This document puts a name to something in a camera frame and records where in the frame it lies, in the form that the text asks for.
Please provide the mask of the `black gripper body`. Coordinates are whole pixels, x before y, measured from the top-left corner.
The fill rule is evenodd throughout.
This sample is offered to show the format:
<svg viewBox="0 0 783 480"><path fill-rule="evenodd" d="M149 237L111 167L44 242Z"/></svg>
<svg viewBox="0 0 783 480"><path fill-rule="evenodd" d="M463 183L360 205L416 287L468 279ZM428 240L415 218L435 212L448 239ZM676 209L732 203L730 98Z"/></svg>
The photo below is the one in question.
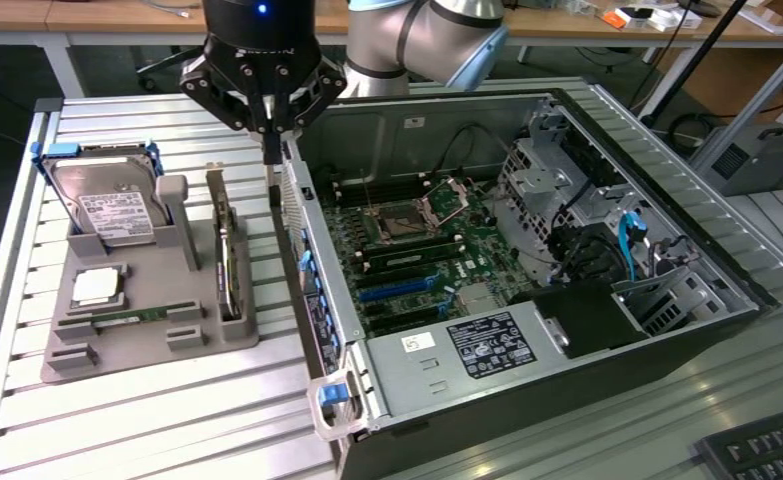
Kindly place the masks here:
<svg viewBox="0 0 783 480"><path fill-rule="evenodd" d="M211 39L252 53L317 63L315 2L304 0L204 0Z"/></svg>

